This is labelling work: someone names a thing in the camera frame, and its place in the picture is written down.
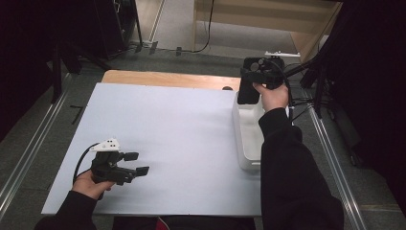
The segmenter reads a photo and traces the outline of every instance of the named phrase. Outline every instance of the white tabletop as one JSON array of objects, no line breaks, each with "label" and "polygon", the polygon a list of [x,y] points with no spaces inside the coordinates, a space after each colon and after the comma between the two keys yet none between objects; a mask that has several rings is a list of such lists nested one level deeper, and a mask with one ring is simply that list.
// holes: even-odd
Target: white tabletop
[{"label": "white tabletop", "polygon": [[[259,172],[239,167],[235,91],[99,83],[66,153],[43,214],[55,214],[72,187],[81,154],[115,137],[138,151],[119,167],[150,166],[147,176],[114,186],[95,214],[260,216]],[[94,153],[84,158],[88,169]]]}]

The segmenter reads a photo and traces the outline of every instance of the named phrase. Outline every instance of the gray floor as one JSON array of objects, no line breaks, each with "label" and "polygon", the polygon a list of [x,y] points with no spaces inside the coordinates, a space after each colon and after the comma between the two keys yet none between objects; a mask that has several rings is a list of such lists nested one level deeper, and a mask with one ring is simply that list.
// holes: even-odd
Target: gray floor
[{"label": "gray floor", "polygon": [[[188,0],[165,1],[156,34],[152,40],[158,41],[159,48],[190,49],[188,47],[192,46],[190,40],[191,13],[186,9],[191,7],[191,2]],[[208,26],[207,23],[198,23],[196,48],[205,43],[207,37],[204,30],[205,25]],[[210,47],[201,54],[182,54],[177,57],[174,52],[157,50],[155,54],[150,55],[149,49],[145,48],[138,54],[127,52],[107,63],[122,70],[238,77],[239,68],[245,57],[261,57],[265,51],[297,52],[287,32],[213,24]],[[286,58],[285,62],[295,63],[298,60]],[[6,214],[1,219],[0,229],[33,229],[35,223],[42,218],[41,208],[79,124],[79,120],[73,123],[79,110],[71,105],[85,107],[94,85],[102,80],[103,70],[87,61],[82,64],[83,69],[80,75],[72,75],[73,81],[66,100]],[[292,84],[295,86],[294,93],[297,97],[301,95],[302,89],[298,87],[301,77],[302,74],[292,77]],[[46,114],[51,98],[52,89],[38,99],[32,109],[0,143],[0,156],[2,157],[0,186],[2,188]],[[296,107],[295,114],[299,114],[303,109],[302,106]],[[384,179],[374,171],[360,170],[352,166],[343,139],[325,110],[323,122],[367,228],[406,229],[406,219],[396,207]],[[295,122],[295,125],[304,131],[304,143],[313,152],[331,192],[340,197],[310,115],[305,113]],[[95,217],[95,222],[99,229],[110,229],[112,218]],[[260,218],[257,218],[257,224],[258,229],[261,229]],[[346,229],[353,229],[348,218],[346,218]]]}]

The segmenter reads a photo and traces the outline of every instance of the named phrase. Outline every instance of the black device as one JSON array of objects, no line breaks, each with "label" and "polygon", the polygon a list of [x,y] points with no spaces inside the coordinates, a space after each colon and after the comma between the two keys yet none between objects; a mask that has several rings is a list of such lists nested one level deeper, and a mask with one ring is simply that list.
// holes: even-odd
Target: black device
[{"label": "black device", "polygon": [[284,82],[284,61],[280,57],[247,57],[240,69],[237,103],[257,104],[259,92],[253,82],[266,84],[266,88],[275,89]]},{"label": "black device", "polygon": [[112,138],[102,143],[97,143],[89,148],[81,155],[78,164],[75,169],[73,183],[78,178],[78,170],[83,158],[86,156],[89,150],[95,151],[96,156],[92,160],[92,166],[90,170],[93,174],[93,181],[100,183],[103,181],[112,181],[117,185],[124,185],[124,183],[131,183],[137,176],[144,176],[148,174],[149,167],[139,167],[135,170],[121,168],[117,163],[121,160],[133,161],[137,160],[138,152],[119,152],[120,145],[116,139]]},{"label": "black device", "polygon": [[98,151],[95,159],[92,161],[93,180],[96,183],[103,181],[113,181],[117,185],[131,183],[137,176],[148,174],[149,167],[136,168],[135,170],[120,168],[117,162],[132,161],[138,159],[138,152],[118,152],[118,151]]}]

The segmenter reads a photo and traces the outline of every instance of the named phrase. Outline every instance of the black cable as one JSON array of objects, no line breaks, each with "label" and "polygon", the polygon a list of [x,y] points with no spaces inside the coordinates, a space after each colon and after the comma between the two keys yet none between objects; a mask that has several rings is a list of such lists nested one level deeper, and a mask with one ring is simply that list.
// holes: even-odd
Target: black cable
[{"label": "black cable", "polygon": [[98,144],[98,143],[96,143],[96,144],[90,146],[89,148],[87,148],[87,150],[85,150],[85,151],[81,154],[81,157],[80,157],[80,159],[79,159],[79,161],[78,161],[78,163],[77,163],[77,166],[76,166],[76,168],[75,168],[73,183],[75,183],[75,181],[77,180],[78,176],[80,176],[80,174],[78,174],[78,170],[79,170],[79,167],[80,167],[81,162],[83,161],[83,158],[86,156],[87,152],[88,152],[92,147],[96,146],[97,144]]},{"label": "black cable", "polygon": [[190,54],[196,54],[196,53],[200,53],[200,52],[204,51],[207,48],[207,46],[209,45],[209,42],[210,42],[210,28],[212,27],[213,7],[214,7],[214,0],[212,0],[212,7],[210,9],[208,38],[207,38],[207,42],[206,42],[206,44],[205,44],[205,46],[203,48],[201,48],[200,50],[197,50],[197,51],[192,51],[192,50],[181,50],[181,51],[179,51],[179,50],[163,49],[163,48],[154,48],[154,50],[180,52],[180,53],[190,53]]},{"label": "black cable", "polygon": [[292,97],[292,89],[290,88],[290,83],[289,80],[287,79],[287,76],[284,74],[283,70],[281,69],[281,67],[275,63],[274,61],[270,60],[270,63],[272,63],[274,66],[277,67],[277,69],[280,71],[280,73],[283,76],[283,81],[284,84],[286,85],[287,88],[287,94],[288,94],[288,107],[289,107],[289,121],[293,121],[293,97]]}]

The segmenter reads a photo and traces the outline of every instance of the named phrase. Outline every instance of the white box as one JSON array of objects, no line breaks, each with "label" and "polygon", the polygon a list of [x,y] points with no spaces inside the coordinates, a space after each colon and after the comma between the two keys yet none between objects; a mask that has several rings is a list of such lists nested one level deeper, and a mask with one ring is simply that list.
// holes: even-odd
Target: white box
[{"label": "white box", "polygon": [[233,106],[233,120],[238,163],[244,170],[259,170],[263,135],[258,120],[264,114],[262,102],[259,98],[257,104],[238,104],[237,97]]}]

